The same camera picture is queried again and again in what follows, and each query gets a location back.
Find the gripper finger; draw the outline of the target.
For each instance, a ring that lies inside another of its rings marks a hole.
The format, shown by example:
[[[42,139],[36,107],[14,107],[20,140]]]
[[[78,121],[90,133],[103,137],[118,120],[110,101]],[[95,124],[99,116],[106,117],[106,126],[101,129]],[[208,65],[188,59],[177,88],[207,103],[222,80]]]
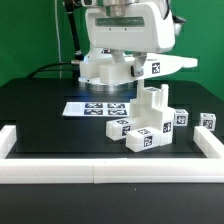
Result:
[[[112,49],[111,55],[115,63],[125,62],[124,52],[122,50]]]
[[[145,52],[134,52],[133,53],[134,62],[131,66],[131,76],[140,77],[144,74],[144,64],[147,58]]]

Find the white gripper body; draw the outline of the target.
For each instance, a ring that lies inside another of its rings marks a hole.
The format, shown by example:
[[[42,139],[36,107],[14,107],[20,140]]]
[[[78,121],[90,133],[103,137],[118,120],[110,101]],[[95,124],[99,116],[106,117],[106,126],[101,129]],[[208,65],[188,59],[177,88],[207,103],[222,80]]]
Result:
[[[123,16],[111,16],[108,6],[88,7],[85,19],[90,43],[96,48],[163,53],[175,44],[168,0],[125,4]]]

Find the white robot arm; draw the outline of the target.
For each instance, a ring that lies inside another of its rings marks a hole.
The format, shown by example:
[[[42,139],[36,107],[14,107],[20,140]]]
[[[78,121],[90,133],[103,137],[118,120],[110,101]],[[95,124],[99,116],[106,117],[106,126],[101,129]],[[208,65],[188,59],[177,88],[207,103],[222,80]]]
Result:
[[[74,47],[81,51],[73,12],[84,7],[90,50],[107,49],[108,57],[92,56],[80,75],[102,85],[120,85],[144,75],[149,53],[170,51],[175,44],[169,0],[64,0]]]

